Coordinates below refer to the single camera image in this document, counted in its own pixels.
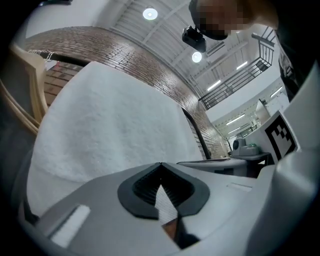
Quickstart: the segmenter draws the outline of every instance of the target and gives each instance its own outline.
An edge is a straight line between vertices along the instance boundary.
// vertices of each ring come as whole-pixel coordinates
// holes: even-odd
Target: brick wall
[[[97,61],[123,71],[171,97],[196,121],[213,157],[224,156],[221,136],[209,122],[205,109],[194,93],[153,54],[132,41],[96,27],[66,27],[27,39],[28,50],[49,50],[78,59]],[[45,96],[50,105],[63,86],[81,67],[59,63],[47,72]],[[195,139],[204,156],[199,139]]]

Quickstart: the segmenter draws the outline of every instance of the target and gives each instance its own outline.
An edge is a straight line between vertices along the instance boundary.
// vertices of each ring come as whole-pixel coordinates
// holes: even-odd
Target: gray plastic surface
[[[77,202],[91,208],[68,248],[78,255],[267,255],[292,232],[315,198],[319,154],[291,153],[276,169],[274,165],[263,168],[257,179],[169,164],[210,188],[210,198],[201,211],[182,218],[187,232],[201,239],[184,250],[177,248],[157,221],[133,217],[116,197],[122,180],[150,165],[89,181],[53,206],[37,228],[45,232]]]
[[[180,162],[179,165],[210,173],[227,175],[233,173],[235,176],[242,177],[247,175],[247,161],[241,159],[230,158],[226,161]]]
[[[320,147],[319,97],[320,67],[319,63],[315,62],[303,87],[284,110],[284,116],[301,149]]]
[[[76,204],[91,210],[68,250],[84,256],[167,255],[178,246],[164,232],[158,220],[131,215],[118,199],[119,185],[152,164],[93,179],[54,205],[40,219],[36,228],[48,234],[62,216]]]

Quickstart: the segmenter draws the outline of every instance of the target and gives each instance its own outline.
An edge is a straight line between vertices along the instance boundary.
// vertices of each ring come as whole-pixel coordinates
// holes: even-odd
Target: white ceiling
[[[218,80],[232,75],[236,68],[255,56],[249,52],[250,33],[241,31],[232,33],[224,40],[227,52],[223,58],[206,60],[202,55],[199,63],[192,61],[192,54],[196,51],[182,41],[182,31],[189,25],[194,25],[188,5],[190,0],[122,0],[123,8],[115,16],[111,30],[134,40],[141,46],[151,50],[160,57],[200,96],[207,93],[207,88]],[[152,6],[158,11],[155,20],[143,18],[143,11]],[[220,41],[206,38],[207,50]]]
[[[282,86],[281,92],[285,92],[285,86],[284,83],[282,82],[281,78],[279,77],[277,80],[275,80],[270,86],[268,86],[266,89],[264,89],[261,93],[259,93],[257,96],[255,96],[253,99],[250,101],[244,103],[240,107],[234,109],[231,111],[229,114],[226,114],[225,116],[219,118],[217,121],[212,123],[218,130],[219,132],[224,136],[224,137],[231,137],[242,130],[245,130],[246,127],[250,127],[251,119],[253,119],[253,116],[255,115],[255,111],[257,108],[258,100],[265,100],[267,103],[271,100],[270,96],[277,91],[280,87]],[[231,120],[236,119],[237,117],[245,114],[244,117],[240,118],[239,120],[226,125],[228,122]],[[241,129],[234,131],[232,133],[229,133],[238,127],[242,127]]]

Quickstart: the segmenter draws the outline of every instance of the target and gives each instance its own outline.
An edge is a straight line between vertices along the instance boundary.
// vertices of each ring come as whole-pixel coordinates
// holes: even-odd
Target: fluffy white cloth
[[[181,107],[121,71],[91,62],[45,115],[27,183],[34,214],[91,179],[155,162],[201,160]]]

